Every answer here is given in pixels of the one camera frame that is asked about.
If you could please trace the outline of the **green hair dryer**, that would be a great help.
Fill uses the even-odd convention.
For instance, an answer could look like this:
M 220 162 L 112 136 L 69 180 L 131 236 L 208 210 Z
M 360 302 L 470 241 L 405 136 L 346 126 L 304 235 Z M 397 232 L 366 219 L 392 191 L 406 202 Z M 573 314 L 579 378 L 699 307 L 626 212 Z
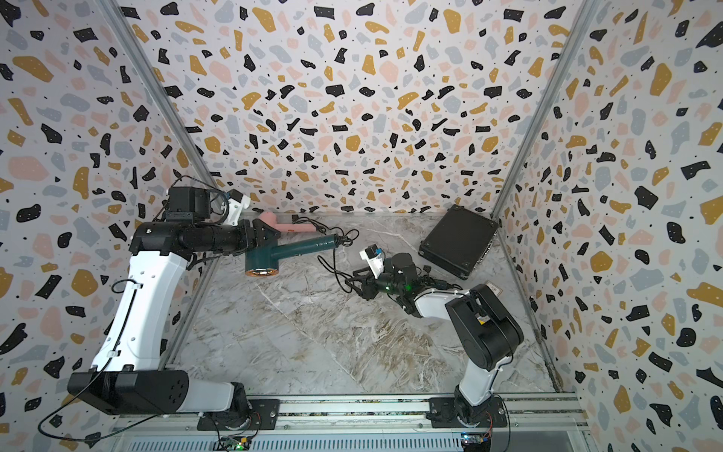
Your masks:
M 285 245 L 279 245 L 274 239 L 268 245 L 245 254 L 245 271 L 250 277 L 275 276 L 279 274 L 280 261 L 284 259 L 334 250 L 339 245 L 336 235 L 325 235 Z

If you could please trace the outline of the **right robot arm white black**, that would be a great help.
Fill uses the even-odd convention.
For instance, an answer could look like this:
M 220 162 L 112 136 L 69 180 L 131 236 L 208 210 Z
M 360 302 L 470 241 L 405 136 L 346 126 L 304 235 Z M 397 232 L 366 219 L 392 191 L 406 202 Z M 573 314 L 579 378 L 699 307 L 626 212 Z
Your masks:
M 451 399 L 431 404 L 432 423 L 471 428 L 503 425 L 506 416 L 497 412 L 493 386 L 525 337 L 495 291 L 487 284 L 464 289 L 434 278 L 430 267 L 420 269 L 406 252 L 387 257 L 372 245 L 360 257 L 365 267 L 345 280 L 353 292 L 363 299 L 383 294 L 415 318 L 447 320 L 461 342 L 467 356 L 464 375 Z

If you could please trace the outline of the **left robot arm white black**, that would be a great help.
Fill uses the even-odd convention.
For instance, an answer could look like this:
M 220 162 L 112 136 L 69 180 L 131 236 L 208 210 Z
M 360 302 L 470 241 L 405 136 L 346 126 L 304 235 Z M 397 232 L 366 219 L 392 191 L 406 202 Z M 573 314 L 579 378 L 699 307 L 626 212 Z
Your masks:
M 200 252 L 239 255 L 265 244 L 261 220 L 235 225 L 153 221 L 132 244 L 124 293 L 107 341 L 86 372 L 75 372 L 68 392 L 110 415 L 207 412 L 200 429 L 272 431 L 280 402 L 248 400 L 237 382 L 194 380 L 161 363 L 161 341 L 175 288 Z

